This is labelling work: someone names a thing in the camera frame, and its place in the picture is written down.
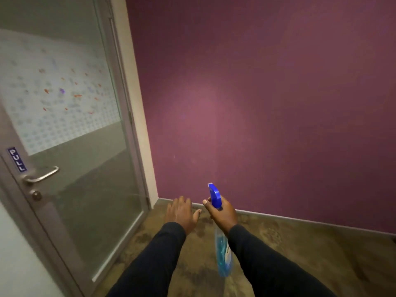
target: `transparent plastic bottle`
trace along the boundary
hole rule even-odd
[[[212,183],[209,183],[208,186],[213,207],[217,208],[219,211],[223,210],[221,207],[221,196],[218,189]],[[227,277],[230,275],[232,269],[232,252],[225,234],[215,223],[214,226],[217,269],[220,276]]]

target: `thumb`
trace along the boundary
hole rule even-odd
[[[202,203],[204,204],[204,206],[205,206],[205,208],[207,209],[207,211],[209,212],[209,214],[211,215],[211,216],[213,216],[213,214],[217,211],[217,209],[215,209],[214,207],[213,207],[213,205],[208,201],[208,200],[204,200],[204,201],[202,201]]]
[[[201,215],[202,210],[196,210],[195,213],[192,215],[192,220],[196,224],[198,222],[199,216]]]

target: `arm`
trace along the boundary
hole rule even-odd
[[[319,280],[242,225],[230,229],[229,244],[256,296],[335,296]]]
[[[197,225],[201,210],[191,213],[183,196],[168,204],[165,224],[124,271],[107,297],[166,296],[186,236]]]
[[[166,296],[185,239],[180,224],[164,224],[107,296]]]

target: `blue spray nozzle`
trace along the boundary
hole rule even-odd
[[[221,195],[219,190],[215,187],[214,184],[208,183],[210,196],[212,197],[212,205],[215,208],[221,208]]]

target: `blue sign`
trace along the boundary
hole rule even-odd
[[[15,147],[11,147],[7,149],[8,153],[11,155],[12,160],[14,161],[15,165],[17,166],[18,172],[23,173],[26,172],[27,169],[25,164],[23,163],[22,159],[19,157],[18,151]]]

